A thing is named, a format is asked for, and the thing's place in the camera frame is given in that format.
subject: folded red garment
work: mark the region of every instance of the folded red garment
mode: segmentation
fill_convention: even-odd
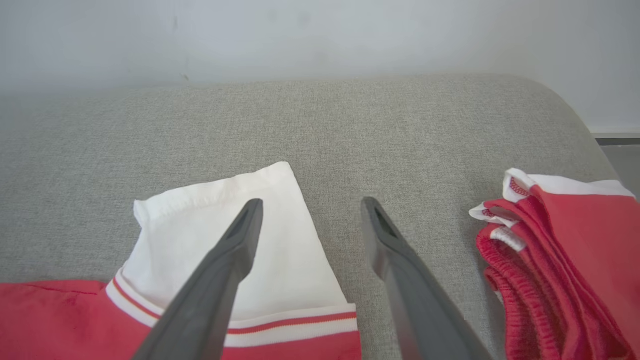
[[[477,247],[506,312],[509,359],[636,359],[640,204],[618,181],[511,169]]]

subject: folded clothing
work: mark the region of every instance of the folded clothing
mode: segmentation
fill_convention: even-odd
[[[250,199],[258,249],[223,359],[360,359],[355,305],[326,259],[288,163],[136,201],[138,242],[109,284],[0,284],[0,357],[128,359]]]
[[[506,311],[509,359],[636,359],[640,204],[618,181],[506,172],[470,214]]]

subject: gray fabric surface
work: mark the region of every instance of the gray fabric surface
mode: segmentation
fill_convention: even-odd
[[[509,76],[417,76],[121,90],[0,100],[0,281],[108,281],[138,236],[134,199],[288,161],[347,299],[364,359],[399,359],[365,262],[377,197],[490,352],[504,315],[467,211],[506,169],[615,178],[554,92]]]

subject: baseboard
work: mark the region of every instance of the baseboard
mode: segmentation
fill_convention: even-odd
[[[633,139],[640,138],[640,127],[598,127],[589,126],[596,139]]]

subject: red stripe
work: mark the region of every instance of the red stripe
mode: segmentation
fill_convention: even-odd
[[[124,292],[124,290],[120,287],[120,285],[118,284],[118,282],[116,281],[116,278],[113,278],[113,286],[116,287],[116,290],[118,290],[118,292],[125,298],[127,299],[127,301],[129,301],[131,304],[133,304],[134,306],[136,306],[138,309],[142,310],[145,314],[151,316],[152,318],[155,319],[160,319],[160,315],[151,312],[151,310],[148,310],[147,308],[145,308],[144,306],[140,305],[137,301],[133,300],[130,296],[127,295],[126,292]]]
[[[296,319],[286,319],[280,320],[271,323],[265,323],[262,325],[254,326],[254,327],[245,327],[244,329],[229,329],[227,330],[227,334],[232,335],[241,335],[241,334],[251,334],[253,332],[260,332],[269,329],[273,329],[274,327],[281,326],[292,326],[292,325],[301,325],[308,323],[321,323],[321,322],[330,322],[336,320],[345,320],[345,319],[355,319],[356,313],[341,313],[341,314],[332,314],[332,315],[323,315],[323,316],[313,316],[310,318],[296,318]]]

